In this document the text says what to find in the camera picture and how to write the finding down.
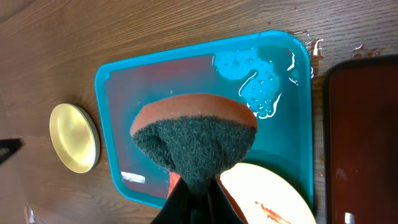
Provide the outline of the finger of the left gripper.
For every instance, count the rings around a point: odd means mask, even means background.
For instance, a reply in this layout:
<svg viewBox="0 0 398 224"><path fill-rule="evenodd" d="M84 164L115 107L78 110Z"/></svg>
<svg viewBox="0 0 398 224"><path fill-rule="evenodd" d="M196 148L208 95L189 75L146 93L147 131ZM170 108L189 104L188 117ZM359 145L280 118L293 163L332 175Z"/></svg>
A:
<svg viewBox="0 0 398 224"><path fill-rule="evenodd" d="M19 138L0 140L0 164L8 160L21 147L23 142Z"/></svg>

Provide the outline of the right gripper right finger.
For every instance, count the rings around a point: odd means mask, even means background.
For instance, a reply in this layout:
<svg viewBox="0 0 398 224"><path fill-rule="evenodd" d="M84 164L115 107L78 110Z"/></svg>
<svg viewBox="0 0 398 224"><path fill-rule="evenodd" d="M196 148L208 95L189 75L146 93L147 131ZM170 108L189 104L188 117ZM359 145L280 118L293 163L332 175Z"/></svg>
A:
<svg viewBox="0 0 398 224"><path fill-rule="evenodd" d="M205 196L206 219L211 224L243 224L216 179L211 179Z"/></svg>

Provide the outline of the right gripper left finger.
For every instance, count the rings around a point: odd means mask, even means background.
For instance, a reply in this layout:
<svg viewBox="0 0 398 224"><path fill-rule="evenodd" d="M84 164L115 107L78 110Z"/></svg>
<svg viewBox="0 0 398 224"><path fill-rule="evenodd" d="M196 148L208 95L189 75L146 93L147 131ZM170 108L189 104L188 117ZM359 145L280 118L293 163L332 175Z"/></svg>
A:
<svg viewBox="0 0 398 224"><path fill-rule="evenodd" d="M193 196L182 178L179 178L170 197L151 224L191 224Z"/></svg>

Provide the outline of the orange sponge with dark scourer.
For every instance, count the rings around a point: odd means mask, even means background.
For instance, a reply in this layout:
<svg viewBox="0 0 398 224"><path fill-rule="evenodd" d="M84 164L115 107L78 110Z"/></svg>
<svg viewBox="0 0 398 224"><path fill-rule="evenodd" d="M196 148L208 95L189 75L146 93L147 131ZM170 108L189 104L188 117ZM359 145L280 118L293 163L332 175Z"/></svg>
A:
<svg viewBox="0 0 398 224"><path fill-rule="evenodd" d="M246 157L257 129L255 116L242 103L218 95L186 94L145 105L130 135L150 160L185 181L193 196L191 223L209 223L205 196L211 179L218 181ZM224 194L243 221L231 196Z"/></svg>

